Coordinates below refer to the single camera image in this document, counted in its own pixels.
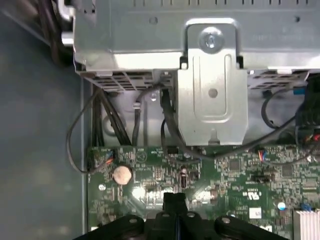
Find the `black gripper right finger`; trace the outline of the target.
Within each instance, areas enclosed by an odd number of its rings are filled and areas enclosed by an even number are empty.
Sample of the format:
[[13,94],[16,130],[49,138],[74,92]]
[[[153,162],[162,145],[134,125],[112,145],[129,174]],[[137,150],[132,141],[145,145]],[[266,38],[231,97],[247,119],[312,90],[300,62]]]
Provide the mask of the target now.
[[265,240],[267,231],[232,216],[202,219],[189,211],[184,193],[176,194],[176,233],[179,240]]

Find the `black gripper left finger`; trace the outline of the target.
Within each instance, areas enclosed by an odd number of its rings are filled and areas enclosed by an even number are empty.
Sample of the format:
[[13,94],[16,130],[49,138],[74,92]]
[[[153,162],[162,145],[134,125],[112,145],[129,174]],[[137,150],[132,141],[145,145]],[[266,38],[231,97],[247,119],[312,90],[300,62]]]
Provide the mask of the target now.
[[95,230],[89,231],[76,240],[175,240],[175,210],[177,194],[166,192],[163,196],[162,211],[154,218],[143,219],[137,215],[125,215]]

